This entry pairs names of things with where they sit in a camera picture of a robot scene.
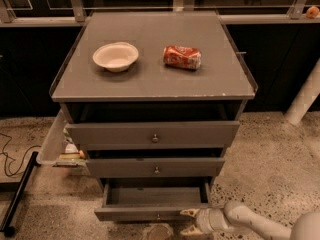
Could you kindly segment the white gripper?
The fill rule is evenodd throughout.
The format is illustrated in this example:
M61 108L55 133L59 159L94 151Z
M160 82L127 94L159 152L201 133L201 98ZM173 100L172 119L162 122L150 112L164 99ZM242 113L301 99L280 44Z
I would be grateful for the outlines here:
M226 219L224 212L220 208L206 209L185 209L180 212L183 216L196 217L195 225L183 229L180 234L183 236L199 236L214 231L230 232L232 226Z

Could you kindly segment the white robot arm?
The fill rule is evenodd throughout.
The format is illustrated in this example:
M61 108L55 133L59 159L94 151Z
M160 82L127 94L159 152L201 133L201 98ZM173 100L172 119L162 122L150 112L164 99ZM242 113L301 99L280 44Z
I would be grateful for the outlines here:
M298 124L320 94L320 59L309 74L285 113L291 124ZM244 203L228 201L223 208L191 208L180 212L193 219L193 224L181 234L195 236L217 230L240 233L251 230L264 240L320 240L320 213L301 215L292 228L271 221L249 209Z

